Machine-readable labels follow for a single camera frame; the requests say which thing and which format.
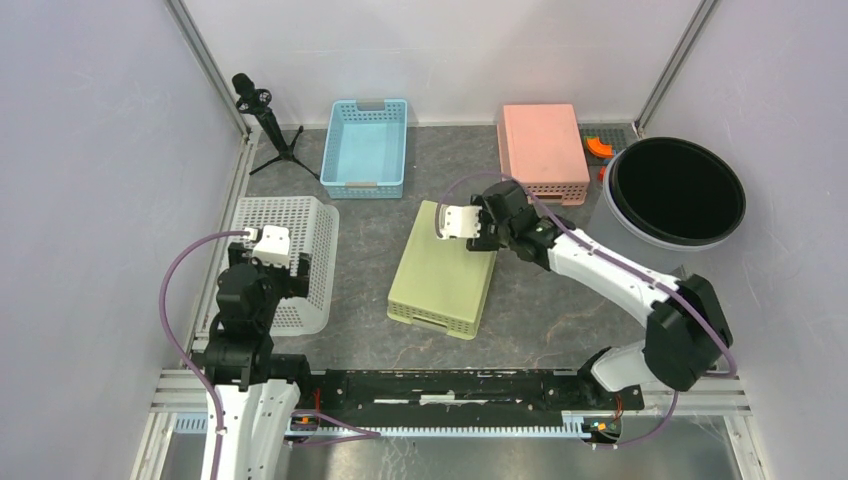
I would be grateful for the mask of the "large white perforated basket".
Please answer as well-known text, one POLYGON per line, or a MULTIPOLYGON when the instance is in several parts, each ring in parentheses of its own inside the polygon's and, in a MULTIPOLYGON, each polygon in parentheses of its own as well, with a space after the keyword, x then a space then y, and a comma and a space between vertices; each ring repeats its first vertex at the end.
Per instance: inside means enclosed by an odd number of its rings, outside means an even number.
POLYGON ((233 242, 252 247, 244 238, 246 228, 265 225, 290 231, 290 268, 295 272, 297 255, 311 255, 309 296, 278 298, 270 291, 227 293, 227 268, 216 280, 215 312, 209 339, 223 338, 227 329, 234 337, 257 340, 300 336, 321 331, 328 322, 338 242, 339 214, 335 207, 311 196, 241 199, 230 232, 233 242))

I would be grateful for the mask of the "green plastic basket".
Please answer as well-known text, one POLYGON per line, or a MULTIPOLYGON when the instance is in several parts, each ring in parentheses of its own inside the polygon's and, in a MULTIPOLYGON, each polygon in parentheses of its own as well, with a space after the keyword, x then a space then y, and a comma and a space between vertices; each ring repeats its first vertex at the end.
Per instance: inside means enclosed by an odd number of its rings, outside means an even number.
POLYGON ((436 203, 421 202, 388 294, 387 316, 462 340, 476 337, 496 254, 470 252, 463 240, 439 240, 436 203))

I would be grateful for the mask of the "pink plastic basket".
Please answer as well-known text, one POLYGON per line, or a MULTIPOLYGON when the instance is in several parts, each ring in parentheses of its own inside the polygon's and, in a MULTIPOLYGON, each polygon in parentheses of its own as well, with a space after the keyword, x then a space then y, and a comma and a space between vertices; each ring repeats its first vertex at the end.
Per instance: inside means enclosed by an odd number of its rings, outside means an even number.
POLYGON ((540 200, 562 206, 585 202, 590 175, 571 104, 507 104, 497 139, 501 171, 540 200))

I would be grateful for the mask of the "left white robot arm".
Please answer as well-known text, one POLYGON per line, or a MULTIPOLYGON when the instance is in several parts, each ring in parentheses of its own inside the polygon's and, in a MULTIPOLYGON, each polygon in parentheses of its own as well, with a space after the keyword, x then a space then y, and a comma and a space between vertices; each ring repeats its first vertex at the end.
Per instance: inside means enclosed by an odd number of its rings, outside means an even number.
POLYGON ((232 243, 218 277, 215 315, 203 352, 210 429, 202 472, 211 479, 270 479, 294 409, 314 394, 305 356, 276 354, 271 327, 279 303, 305 298, 310 258, 290 269, 290 243, 278 235, 253 247, 232 243))

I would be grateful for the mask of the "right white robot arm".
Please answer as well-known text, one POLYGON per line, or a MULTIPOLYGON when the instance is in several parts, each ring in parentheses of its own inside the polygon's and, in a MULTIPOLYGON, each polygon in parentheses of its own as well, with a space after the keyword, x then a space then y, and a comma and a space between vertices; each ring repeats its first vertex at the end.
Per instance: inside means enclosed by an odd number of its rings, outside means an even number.
POLYGON ((443 206, 438 232, 464 239, 470 251, 508 249, 540 268, 589 287, 635 318, 644 339, 609 347, 588 360, 577 382, 580 400, 602 408, 618 391, 660 382, 684 392, 725 360, 736 372, 733 342, 712 284, 650 270, 592 239, 556 215, 520 183, 503 179, 466 206, 443 206))

